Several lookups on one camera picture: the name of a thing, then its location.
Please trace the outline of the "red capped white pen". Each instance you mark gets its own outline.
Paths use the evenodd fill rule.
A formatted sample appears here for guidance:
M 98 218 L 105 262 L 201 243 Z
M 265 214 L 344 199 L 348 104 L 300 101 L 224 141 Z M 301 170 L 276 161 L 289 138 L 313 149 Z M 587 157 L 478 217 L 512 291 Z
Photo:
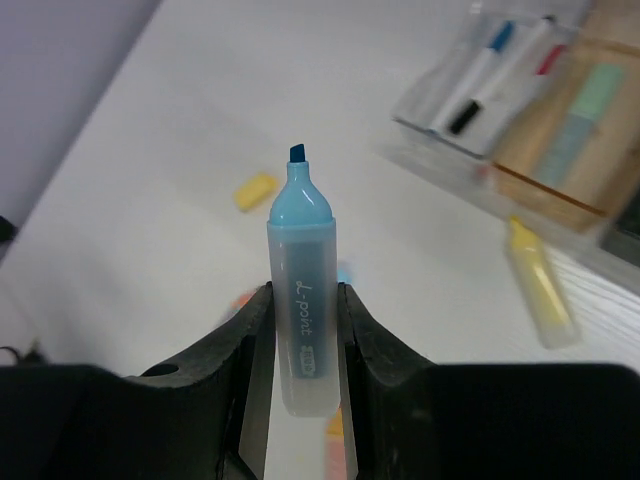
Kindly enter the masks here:
M 536 99 L 543 88 L 549 83 L 550 75 L 554 72 L 555 64 L 562 57 L 567 49 L 566 44 L 554 45 L 540 61 L 532 75 L 525 82 L 522 99 L 530 102 Z

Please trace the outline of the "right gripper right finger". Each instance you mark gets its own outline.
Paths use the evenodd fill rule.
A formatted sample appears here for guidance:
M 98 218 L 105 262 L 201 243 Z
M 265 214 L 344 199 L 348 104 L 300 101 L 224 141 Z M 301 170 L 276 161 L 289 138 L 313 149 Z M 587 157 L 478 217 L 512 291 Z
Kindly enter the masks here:
M 606 363 L 436 364 L 337 290 L 351 479 L 635 479 L 639 376 Z

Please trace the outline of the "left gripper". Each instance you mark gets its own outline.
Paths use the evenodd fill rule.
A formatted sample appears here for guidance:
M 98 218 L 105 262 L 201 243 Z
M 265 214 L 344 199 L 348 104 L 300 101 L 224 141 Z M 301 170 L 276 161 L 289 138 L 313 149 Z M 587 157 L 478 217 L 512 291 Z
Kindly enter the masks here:
M 4 274 L 1 274 L 1 364 L 45 364 L 34 322 L 28 317 Z

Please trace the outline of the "black capped white pen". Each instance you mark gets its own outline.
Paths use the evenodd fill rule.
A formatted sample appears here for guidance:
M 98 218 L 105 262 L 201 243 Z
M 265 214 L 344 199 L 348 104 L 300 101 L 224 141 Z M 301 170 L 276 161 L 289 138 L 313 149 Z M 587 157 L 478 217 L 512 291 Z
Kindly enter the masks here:
M 452 135 L 460 135 L 473 119 L 485 108 L 486 103 L 502 88 L 505 81 L 521 63 L 521 61 L 536 50 L 554 30 L 557 19 L 555 15 L 541 17 L 529 29 L 505 60 L 488 79 L 476 89 L 464 109 L 457 115 L 448 127 Z

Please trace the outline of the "green highlighter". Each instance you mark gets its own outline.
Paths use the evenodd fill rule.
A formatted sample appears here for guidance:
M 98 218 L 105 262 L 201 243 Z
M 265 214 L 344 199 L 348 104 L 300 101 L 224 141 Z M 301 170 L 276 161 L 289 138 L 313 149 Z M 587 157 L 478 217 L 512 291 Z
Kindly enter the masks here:
M 534 181 L 553 189 L 561 186 L 614 99 L 624 76 L 623 67 L 610 63 L 599 63 L 590 70 L 561 128 L 538 162 Z

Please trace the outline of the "blue highlighter cap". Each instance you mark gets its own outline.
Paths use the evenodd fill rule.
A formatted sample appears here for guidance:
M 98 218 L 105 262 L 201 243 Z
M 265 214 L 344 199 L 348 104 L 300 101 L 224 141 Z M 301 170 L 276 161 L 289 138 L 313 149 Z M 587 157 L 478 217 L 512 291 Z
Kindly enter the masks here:
M 339 264 L 337 270 L 337 281 L 339 283 L 352 284 L 354 275 L 352 269 L 347 264 Z

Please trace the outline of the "blue highlighter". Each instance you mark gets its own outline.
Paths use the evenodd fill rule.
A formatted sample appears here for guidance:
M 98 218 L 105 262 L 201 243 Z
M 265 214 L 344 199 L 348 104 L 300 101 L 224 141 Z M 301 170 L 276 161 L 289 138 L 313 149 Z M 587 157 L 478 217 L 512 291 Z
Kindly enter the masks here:
M 336 220 L 302 144 L 290 149 L 267 236 L 283 403 L 296 417 L 331 417 L 340 403 Z

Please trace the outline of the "blue capped white pen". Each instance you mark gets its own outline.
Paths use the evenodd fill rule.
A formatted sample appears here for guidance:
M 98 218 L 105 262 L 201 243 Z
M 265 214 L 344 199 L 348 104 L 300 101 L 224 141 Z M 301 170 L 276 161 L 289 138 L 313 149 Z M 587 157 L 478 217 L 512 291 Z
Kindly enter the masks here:
M 444 130 L 448 119 L 454 114 L 460 102 L 469 97 L 472 88 L 496 65 L 514 30 L 515 22 L 513 20 L 504 21 L 500 29 L 492 36 L 491 41 L 472 58 L 472 62 L 456 82 L 452 93 L 438 110 L 431 125 L 433 131 L 442 132 Z

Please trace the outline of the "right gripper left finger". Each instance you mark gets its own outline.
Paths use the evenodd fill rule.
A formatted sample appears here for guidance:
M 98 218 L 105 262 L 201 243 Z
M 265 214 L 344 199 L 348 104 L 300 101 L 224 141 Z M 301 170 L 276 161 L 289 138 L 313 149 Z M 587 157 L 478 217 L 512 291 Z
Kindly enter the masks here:
M 1 371 L 5 479 L 260 479 L 274 308 L 260 287 L 228 321 L 139 376 L 18 362 Z

